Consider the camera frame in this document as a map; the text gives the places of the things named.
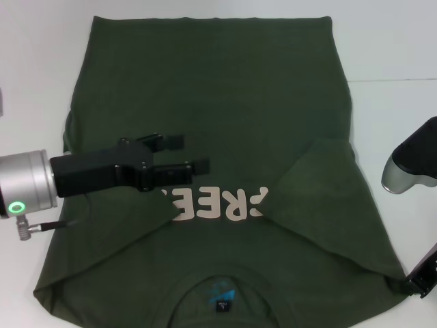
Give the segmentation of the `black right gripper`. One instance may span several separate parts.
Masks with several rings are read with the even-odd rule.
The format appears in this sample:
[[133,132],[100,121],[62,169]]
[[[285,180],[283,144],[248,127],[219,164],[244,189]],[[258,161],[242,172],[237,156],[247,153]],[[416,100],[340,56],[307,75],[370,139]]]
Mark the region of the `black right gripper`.
[[415,273],[406,278],[406,285],[420,298],[426,297],[437,286],[437,243],[419,263]]

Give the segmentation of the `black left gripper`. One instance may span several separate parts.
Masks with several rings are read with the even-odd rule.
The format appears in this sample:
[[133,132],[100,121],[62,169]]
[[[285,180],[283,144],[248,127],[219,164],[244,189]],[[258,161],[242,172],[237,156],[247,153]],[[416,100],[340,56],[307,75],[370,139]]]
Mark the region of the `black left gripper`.
[[50,165],[57,195],[65,198],[114,187],[144,192],[189,185],[195,176],[210,173],[209,159],[173,164],[153,162],[153,153],[183,148],[183,135],[153,133],[138,139],[121,139],[110,148],[53,157]]

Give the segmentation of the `dark green printed t-shirt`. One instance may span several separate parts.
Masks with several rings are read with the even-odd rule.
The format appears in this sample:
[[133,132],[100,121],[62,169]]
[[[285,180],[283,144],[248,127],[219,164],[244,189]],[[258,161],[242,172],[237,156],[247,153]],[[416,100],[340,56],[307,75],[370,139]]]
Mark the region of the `dark green printed t-shirt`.
[[191,185],[69,197],[35,298],[81,328],[350,328],[406,299],[332,21],[95,18],[64,149],[183,135]]

